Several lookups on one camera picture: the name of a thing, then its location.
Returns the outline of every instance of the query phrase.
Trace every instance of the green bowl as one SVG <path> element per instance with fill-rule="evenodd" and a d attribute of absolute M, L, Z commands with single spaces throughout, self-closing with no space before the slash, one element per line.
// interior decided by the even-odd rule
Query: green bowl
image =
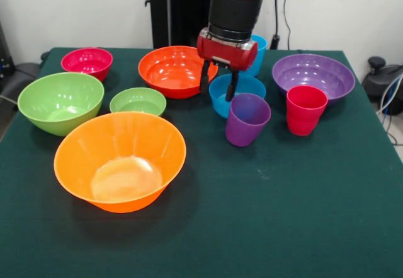
<path fill-rule="evenodd" d="M 18 108 L 39 129 L 66 136 L 98 114 L 104 92 L 102 83 L 88 74 L 56 73 L 28 85 Z"/>
<path fill-rule="evenodd" d="M 111 112 L 136 111 L 161 116 L 166 108 L 165 96 L 150 88 L 130 88 L 112 98 Z"/>

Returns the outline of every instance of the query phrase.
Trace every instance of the plastic bowl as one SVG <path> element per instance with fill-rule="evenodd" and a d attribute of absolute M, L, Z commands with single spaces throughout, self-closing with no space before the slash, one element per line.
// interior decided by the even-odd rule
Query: plastic bowl
<path fill-rule="evenodd" d="M 315 54 L 295 54 L 280 59 L 273 67 L 273 79 L 286 95 L 295 86 L 309 85 L 326 93 L 329 105 L 350 93 L 354 73 L 342 63 Z"/>
<path fill-rule="evenodd" d="M 55 154 L 63 188 L 109 212 L 126 213 L 155 201 L 186 158 L 183 136 L 167 120 L 117 112 L 71 132 Z"/>
<path fill-rule="evenodd" d="M 103 95 L 102 83 L 90 75 L 56 73 L 29 84 L 18 97 L 18 108 L 38 128 L 66 136 L 98 114 Z"/>
<path fill-rule="evenodd" d="M 212 98 L 214 110 L 225 119 L 228 118 L 231 104 L 231 102 L 225 100 L 231 77 L 231 74 L 219 76 L 212 81 L 208 89 L 210 97 Z M 264 84 L 256 78 L 252 78 L 249 75 L 239 75 L 235 95 L 240 93 L 252 93 L 261 98 L 265 98 L 266 87 L 264 87 Z"/>
<path fill-rule="evenodd" d="M 196 48 L 171 46 L 154 50 L 139 63 L 139 74 L 151 87 L 164 96 L 174 99 L 189 98 L 200 92 L 200 76 L 203 59 Z M 211 81 L 218 67 L 213 64 L 208 70 Z"/>
<path fill-rule="evenodd" d="M 164 95 L 150 88 L 130 88 L 112 98 L 111 112 L 138 111 L 161 116 L 166 108 Z"/>
<path fill-rule="evenodd" d="M 68 72 L 86 73 L 104 81 L 112 62 L 112 54 L 105 49 L 83 48 L 68 53 L 63 57 L 61 65 Z"/>

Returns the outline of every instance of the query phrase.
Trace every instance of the red cup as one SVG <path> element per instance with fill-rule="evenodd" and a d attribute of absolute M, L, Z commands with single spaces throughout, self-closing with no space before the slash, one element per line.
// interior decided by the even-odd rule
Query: red cup
<path fill-rule="evenodd" d="M 312 86 L 296 86 L 287 93 L 287 124 L 292 134 L 307 136 L 315 129 L 328 99 Z"/>

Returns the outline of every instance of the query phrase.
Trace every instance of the pink bowl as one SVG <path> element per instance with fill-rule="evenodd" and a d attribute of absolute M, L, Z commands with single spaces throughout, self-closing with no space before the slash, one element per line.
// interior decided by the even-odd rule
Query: pink bowl
<path fill-rule="evenodd" d="M 112 54 L 104 49 L 83 48 L 68 53 L 61 64 L 67 72 L 86 73 L 104 81 L 112 62 Z"/>

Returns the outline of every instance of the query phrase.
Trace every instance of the large orange bowl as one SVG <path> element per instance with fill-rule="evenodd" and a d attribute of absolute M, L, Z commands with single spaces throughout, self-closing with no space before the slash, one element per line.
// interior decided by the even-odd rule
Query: large orange bowl
<path fill-rule="evenodd" d="M 57 149 L 56 178 L 69 193 L 115 213 L 155 201 L 181 170 L 186 145 L 156 115 L 117 112 L 74 129 Z"/>
<path fill-rule="evenodd" d="M 182 99 L 197 95 L 200 90 L 203 59 L 196 48 L 171 46 L 146 54 L 139 63 L 139 74 L 151 87 L 168 98 Z M 208 80 L 217 74 L 213 64 L 208 70 Z"/>

